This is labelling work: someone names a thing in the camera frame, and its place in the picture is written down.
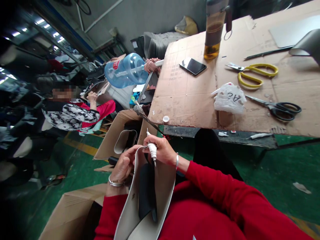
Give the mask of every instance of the scissor blade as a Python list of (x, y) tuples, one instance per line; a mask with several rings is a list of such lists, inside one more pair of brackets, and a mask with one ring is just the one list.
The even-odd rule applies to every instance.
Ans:
[(243, 70), (244, 70), (244, 67), (241, 67), (241, 66), (236, 65), (236, 64), (231, 63), (231, 62), (229, 62), (229, 64), (226, 65), (226, 66), (227, 66), (227, 67), (231, 67), (231, 68), (233, 68), (233, 69), (235, 69), (235, 70), (237, 70), (237, 71), (243, 71)]
[(252, 100), (254, 100), (254, 101), (256, 101), (256, 102), (259, 102), (259, 103), (262, 103), (262, 104), (264, 104), (264, 105), (266, 105), (266, 101), (263, 101), (263, 100), (261, 100), (261, 99), (259, 99), (259, 98), (255, 98), (255, 97), (251, 97), (251, 96), (249, 96), (249, 95), (246, 95), (246, 97), (247, 98), (250, 98), (250, 99), (252, 99)]

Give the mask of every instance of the green floor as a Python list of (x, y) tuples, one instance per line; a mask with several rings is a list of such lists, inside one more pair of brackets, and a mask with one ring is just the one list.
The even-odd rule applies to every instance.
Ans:
[[(68, 138), (95, 148), (102, 141), (102, 138), (91, 135), (80, 137), (75, 132)], [(276, 139), (281, 145), (308, 138), (278, 135)], [(181, 156), (192, 159), (193, 139), (174, 138), (170, 143)], [(268, 152), (260, 164), (256, 159), (261, 148), (227, 143), (223, 144), (223, 148), (245, 182), (260, 190), (275, 208), (287, 215), (320, 225), (319, 145)], [(92, 160), (92, 155), (62, 141), (55, 146), (52, 158), (59, 160), (68, 169), (68, 176), (60, 185), (39, 191), (35, 183), (29, 182), (7, 191), (6, 199), (12, 204), (17, 232), (24, 239), (38, 239), (64, 192), (104, 183), (108, 179), (108, 173), (93, 171), (106, 165), (106, 162)], [(43, 166), (48, 175), (60, 173), (51, 161), (43, 163)], [(297, 190), (292, 185), (294, 182), (304, 184), (312, 194)], [(313, 230), (320, 236), (319, 229)]]

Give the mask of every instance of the plastic bag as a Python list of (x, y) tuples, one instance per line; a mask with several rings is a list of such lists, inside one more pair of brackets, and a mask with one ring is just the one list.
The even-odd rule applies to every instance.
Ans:
[(233, 114), (243, 114), (244, 103), (247, 101), (239, 86), (228, 84), (221, 86), (214, 99), (215, 110)]
[(174, 27), (178, 33), (194, 35), (198, 33), (197, 24), (191, 17), (183, 16), (183, 19)]

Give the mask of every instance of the bangle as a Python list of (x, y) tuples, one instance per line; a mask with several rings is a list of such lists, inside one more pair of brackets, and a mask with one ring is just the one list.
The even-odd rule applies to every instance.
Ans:
[(178, 165), (179, 165), (179, 155), (177, 154), (177, 158), (176, 158), (176, 171), (178, 170)]
[(112, 181), (110, 180), (110, 176), (109, 176), (109, 183), (110, 183), (111, 186), (114, 186), (114, 187), (122, 187), (122, 186), (124, 186), (124, 183), (125, 183), (125, 182), (123, 182), (123, 183), (115, 183), (115, 182), (112, 182)]

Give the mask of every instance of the red sleeve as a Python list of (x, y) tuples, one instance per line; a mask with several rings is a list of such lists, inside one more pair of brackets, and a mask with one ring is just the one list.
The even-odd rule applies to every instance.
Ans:
[(191, 161), (186, 178), (218, 208), (226, 211), (247, 239), (312, 239), (257, 189), (230, 175)]
[(128, 195), (104, 197), (99, 225), (96, 228), (95, 240), (113, 239), (117, 224)]

